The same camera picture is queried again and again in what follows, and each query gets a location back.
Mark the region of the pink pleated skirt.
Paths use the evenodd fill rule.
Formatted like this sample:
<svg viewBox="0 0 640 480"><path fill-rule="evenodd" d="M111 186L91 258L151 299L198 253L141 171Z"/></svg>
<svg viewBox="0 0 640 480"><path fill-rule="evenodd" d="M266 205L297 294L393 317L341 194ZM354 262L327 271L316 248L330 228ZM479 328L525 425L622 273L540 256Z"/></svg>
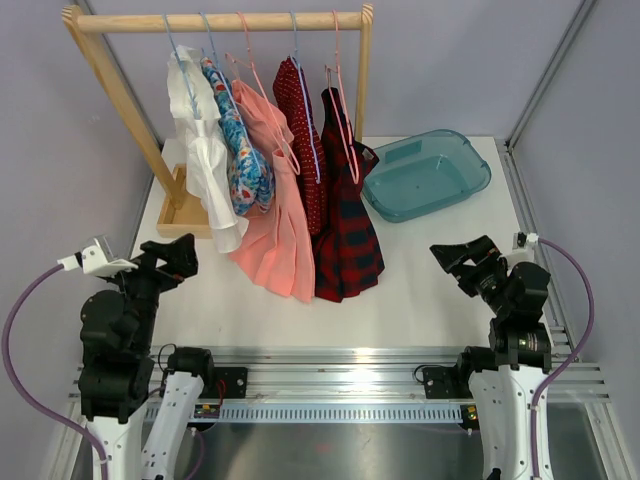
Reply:
<svg viewBox="0 0 640 480"><path fill-rule="evenodd" d="M309 303L315 264L290 150L294 136L284 114L246 83L234 80L232 92L253 146L273 169L275 190L268 212L248 216L242 244L229 257L254 284Z"/></svg>

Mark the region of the blue floral garment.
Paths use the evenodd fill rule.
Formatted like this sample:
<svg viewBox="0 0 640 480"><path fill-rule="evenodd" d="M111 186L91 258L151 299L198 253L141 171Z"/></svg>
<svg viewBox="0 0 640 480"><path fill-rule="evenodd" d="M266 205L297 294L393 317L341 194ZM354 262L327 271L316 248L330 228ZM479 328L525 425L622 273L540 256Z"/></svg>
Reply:
<svg viewBox="0 0 640 480"><path fill-rule="evenodd" d="M231 152L227 176L233 209L241 216L266 214L275 190L271 166L250 140L231 82L206 56L200 60L200 68L213 90L221 115L219 125Z"/></svg>

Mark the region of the white garment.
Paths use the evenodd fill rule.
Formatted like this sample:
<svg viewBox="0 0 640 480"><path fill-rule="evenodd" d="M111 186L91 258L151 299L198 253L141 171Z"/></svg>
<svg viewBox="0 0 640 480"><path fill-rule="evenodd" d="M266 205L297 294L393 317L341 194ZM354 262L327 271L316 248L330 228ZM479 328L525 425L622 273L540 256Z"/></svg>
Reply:
<svg viewBox="0 0 640 480"><path fill-rule="evenodd" d="M201 55L198 50L183 46L191 62L189 72L196 84L196 95L202 120L190 116L175 118L177 139L186 154L186 189L200 199L207 212L207 224L212 233L216 249L230 253L241 245L249 222L233 209L227 165L231 159L218 123L220 114L214 100L213 90L200 68Z"/></svg>

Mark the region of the red polka dot garment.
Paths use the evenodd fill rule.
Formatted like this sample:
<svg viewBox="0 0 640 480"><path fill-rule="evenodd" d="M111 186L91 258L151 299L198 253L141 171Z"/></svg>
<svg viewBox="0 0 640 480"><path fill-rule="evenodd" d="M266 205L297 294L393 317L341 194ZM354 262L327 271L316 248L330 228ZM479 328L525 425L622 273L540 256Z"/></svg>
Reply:
<svg viewBox="0 0 640 480"><path fill-rule="evenodd" d="M279 110L286 117L289 130L293 134L291 146L300 165L298 186L301 192L307 225L312 237L319 235L328 223L328 193L326 158L320 136L315 128L311 101L307 89L313 121L313 135L319 156L321 183L315 183L314 161L309 144L302 92L298 82L292 57L280 63L273 82L273 93Z"/></svg>

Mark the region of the light blue hanger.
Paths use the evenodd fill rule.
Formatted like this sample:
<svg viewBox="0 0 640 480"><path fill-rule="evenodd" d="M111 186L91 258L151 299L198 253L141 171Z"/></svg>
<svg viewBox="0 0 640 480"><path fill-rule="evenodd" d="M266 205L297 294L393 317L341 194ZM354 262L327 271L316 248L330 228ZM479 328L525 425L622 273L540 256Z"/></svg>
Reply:
<svg viewBox="0 0 640 480"><path fill-rule="evenodd" d="M269 184L272 180L270 167L249 139L244 120L233 98L231 82L222 72L207 16L200 13L200 17L210 44L210 56L202 50L200 68L213 90L220 114L218 123L232 155L228 172L233 174L238 182L248 181L251 185L260 182Z"/></svg>
<svg viewBox="0 0 640 480"><path fill-rule="evenodd" d="M313 135L313 121L312 121L312 115L311 115L311 110L310 110L310 102L308 99L308 94L307 94L307 87L306 87L306 82L304 80L304 76L303 76L303 70L302 67L300 65L299 59L298 59L298 55L299 55L299 40L298 40L298 28L297 28L297 19L296 19L296 14L293 10L289 11L289 15L290 15L290 19L291 19L291 23L292 23L292 30L293 30L293 37L294 37L294 50L293 50L293 55L292 55L292 63L296 69L296 73L298 76L298 82L301 88L301 92L302 92L302 100L303 100L303 107L304 107L304 112L305 112L305 119L306 119L306 125L307 125L307 131L309 134L309 144L310 144L310 148L311 148L311 152L312 152L312 156L313 156L313 161L314 161L314 170L315 170L315 183L316 185L320 185L321 183L321 172L320 172L320 165L319 165L319 156L318 156L318 152L315 146L315 141L314 141L314 135Z"/></svg>
<svg viewBox="0 0 640 480"><path fill-rule="evenodd" d="M172 48L167 76L171 113L175 118L186 119L187 116L190 116L194 120L202 120L202 112L196 95L196 84L189 72L191 59L183 46L176 44L168 16L163 14L162 19Z"/></svg>

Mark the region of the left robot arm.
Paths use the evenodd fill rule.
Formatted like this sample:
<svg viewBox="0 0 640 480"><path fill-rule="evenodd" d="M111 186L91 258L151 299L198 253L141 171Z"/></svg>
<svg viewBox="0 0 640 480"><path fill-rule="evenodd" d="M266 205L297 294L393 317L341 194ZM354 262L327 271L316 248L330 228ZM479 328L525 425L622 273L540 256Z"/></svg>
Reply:
<svg viewBox="0 0 640 480"><path fill-rule="evenodd" d="M83 368L81 412L95 443L97 473L104 479L172 479L183 435L196 401L225 395L207 349L177 347L161 385L162 403L147 437L142 435L155 368L151 357L159 297L198 272L195 238L147 241L131 260L115 259L101 240L79 255L85 274L114 284L81 309Z"/></svg>

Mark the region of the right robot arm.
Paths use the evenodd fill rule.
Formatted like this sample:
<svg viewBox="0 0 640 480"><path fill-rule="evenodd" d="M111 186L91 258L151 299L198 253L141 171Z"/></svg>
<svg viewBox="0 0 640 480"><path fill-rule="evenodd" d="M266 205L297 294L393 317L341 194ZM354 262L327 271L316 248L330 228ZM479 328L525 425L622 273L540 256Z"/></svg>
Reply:
<svg viewBox="0 0 640 480"><path fill-rule="evenodd" d="M551 340L542 321L549 273L533 261L525 235L504 255L487 236L430 248L440 267L494 316L486 347L468 346L450 367L414 371L430 400L470 399L462 425L482 438L485 479L550 479L547 392Z"/></svg>

